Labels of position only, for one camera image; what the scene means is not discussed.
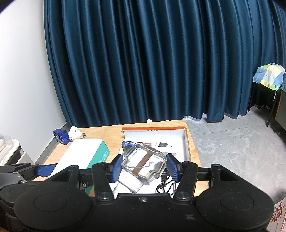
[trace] curtain fold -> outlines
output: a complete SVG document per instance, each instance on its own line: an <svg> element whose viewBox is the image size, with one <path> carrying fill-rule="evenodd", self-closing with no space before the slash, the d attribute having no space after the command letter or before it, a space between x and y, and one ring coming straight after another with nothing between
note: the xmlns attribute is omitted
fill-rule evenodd
<svg viewBox="0 0 286 232"><path fill-rule="evenodd" d="M286 67L285 15L272 0L45 0L67 123L246 114L257 67Z"/></svg>

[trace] white wall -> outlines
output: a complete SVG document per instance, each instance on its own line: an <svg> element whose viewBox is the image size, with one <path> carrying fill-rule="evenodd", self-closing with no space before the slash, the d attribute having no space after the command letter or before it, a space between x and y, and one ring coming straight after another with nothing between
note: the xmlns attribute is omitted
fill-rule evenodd
<svg viewBox="0 0 286 232"><path fill-rule="evenodd" d="M0 135L18 139L36 161L65 123L47 58L43 0L15 0L0 13Z"/></svg>

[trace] transparent glass bottle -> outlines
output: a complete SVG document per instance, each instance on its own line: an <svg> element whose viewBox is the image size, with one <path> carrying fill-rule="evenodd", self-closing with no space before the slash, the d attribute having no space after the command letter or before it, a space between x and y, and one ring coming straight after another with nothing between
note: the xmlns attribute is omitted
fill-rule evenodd
<svg viewBox="0 0 286 232"><path fill-rule="evenodd" d="M142 143L134 144L124 156L122 168L145 185L159 178L167 164L166 155Z"/></svg>

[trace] gray tile floor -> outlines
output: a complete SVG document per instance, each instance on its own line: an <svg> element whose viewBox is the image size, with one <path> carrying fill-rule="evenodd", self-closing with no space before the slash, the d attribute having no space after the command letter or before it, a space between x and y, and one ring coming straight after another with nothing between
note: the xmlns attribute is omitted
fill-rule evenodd
<svg viewBox="0 0 286 232"><path fill-rule="evenodd" d="M276 202L286 193L286 131L275 120L265 126L269 113L253 106L236 119L225 115L218 123L186 122L203 167L219 163Z"/></svg>

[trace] screw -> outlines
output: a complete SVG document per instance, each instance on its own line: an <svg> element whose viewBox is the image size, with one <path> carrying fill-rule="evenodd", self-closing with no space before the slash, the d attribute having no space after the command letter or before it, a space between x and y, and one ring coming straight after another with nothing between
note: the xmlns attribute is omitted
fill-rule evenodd
<svg viewBox="0 0 286 232"><path fill-rule="evenodd" d="M148 198L146 198L146 197L140 197L140 198L138 198L139 199L139 201L141 201L141 202L146 202L147 200L148 200Z"/></svg>
<svg viewBox="0 0 286 232"><path fill-rule="evenodd" d="M112 197L112 195L110 192L99 192L97 194L97 197L101 200L109 200Z"/></svg>
<svg viewBox="0 0 286 232"><path fill-rule="evenodd" d="M190 195L187 192L178 192L176 193L176 198L179 200L186 200L190 198Z"/></svg>

